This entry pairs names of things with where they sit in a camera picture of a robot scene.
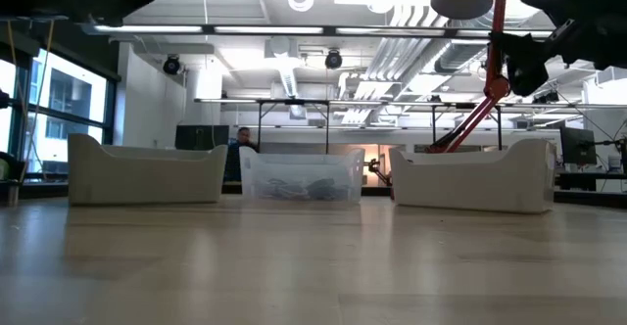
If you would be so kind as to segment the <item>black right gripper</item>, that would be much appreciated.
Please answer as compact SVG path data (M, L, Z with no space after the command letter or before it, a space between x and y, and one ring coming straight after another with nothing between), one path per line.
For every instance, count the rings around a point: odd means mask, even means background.
M552 24L573 20L576 30L560 49L569 59L585 60L597 69L627 69L627 0L520 0L541 10ZM493 32L491 40L505 57L507 79L517 96L529 96L549 78L545 63L558 54L561 40L536 40Z

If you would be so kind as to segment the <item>white plastic bin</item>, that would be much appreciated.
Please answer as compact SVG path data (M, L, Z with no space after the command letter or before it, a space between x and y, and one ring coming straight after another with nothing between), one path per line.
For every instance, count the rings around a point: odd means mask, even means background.
M540 214L555 190L555 145L523 139L505 151L389 151L395 202L403 206Z
M220 199L227 147L186 151L101 145L68 139L73 206L209 204Z

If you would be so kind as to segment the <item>clear plastic bin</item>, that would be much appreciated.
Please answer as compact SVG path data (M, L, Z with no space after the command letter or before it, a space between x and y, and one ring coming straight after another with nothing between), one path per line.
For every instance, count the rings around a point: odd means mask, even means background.
M358 203L364 150L341 155L259 154L240 148L243 197L247 200Z

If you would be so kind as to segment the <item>large window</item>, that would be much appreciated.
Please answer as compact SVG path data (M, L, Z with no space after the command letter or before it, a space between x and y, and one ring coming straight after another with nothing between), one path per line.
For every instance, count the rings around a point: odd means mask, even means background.
M27 66L0 58L0 91L16 102L0 110L0 152L25 162L27 176L67 174L72 134L105 138L112 90L107 78L43 49Z

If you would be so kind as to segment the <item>black monitor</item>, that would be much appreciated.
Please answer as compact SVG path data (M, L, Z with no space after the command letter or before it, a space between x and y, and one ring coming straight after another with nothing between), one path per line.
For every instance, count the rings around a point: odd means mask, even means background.
M210 151L219 145L227 145L227 125L179 125L175 131L174 147L177 150Z
M595 136L592 130L562 127L559 130L564 163L596 164Z

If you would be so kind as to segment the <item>black desk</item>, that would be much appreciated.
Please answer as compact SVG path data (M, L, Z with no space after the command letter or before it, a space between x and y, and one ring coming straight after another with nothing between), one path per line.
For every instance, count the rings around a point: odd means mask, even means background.
M627 174L612 172L560 172L555 176L556 203L627 209L627 192L602 192L597 181L627 181Z

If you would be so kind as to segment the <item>long ceiling light strip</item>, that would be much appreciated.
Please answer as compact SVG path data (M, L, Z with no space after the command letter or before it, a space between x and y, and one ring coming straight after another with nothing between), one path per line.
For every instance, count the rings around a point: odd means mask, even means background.
M338 26L338 25L243 25L243 24L127 24L107 26L83 24L88 34L102 35L223 35L223 36L320 36L488 39L490 29L424 26Z

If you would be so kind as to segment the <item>black table frame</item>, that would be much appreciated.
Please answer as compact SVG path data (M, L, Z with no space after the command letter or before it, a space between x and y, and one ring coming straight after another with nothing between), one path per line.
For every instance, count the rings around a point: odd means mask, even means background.
M438 137L437 120L440 118L440 115L436 114L437 106L433 105L431 107L433 143L425 149L426 153L441 154L455 152L478 124L487 117L491 118L497 124L498 149L501 150L503 148L502 107L496 102L486 99L481 103L444 103L443 106L447 110L470 110L470 113L468 117L455 128L451 129L442 137Z
M330 129L330 101L329 100L316 100L316 99L302 99L302 98L285 98L285 99L257 99L255 103L259 106L258 110L258 124L257 124L257 145L258 149L262 148L262 124L263 118L270 113L277 105L285 106L312 106L314 107L324 119L325 130L325 154L329 154L329 129Z

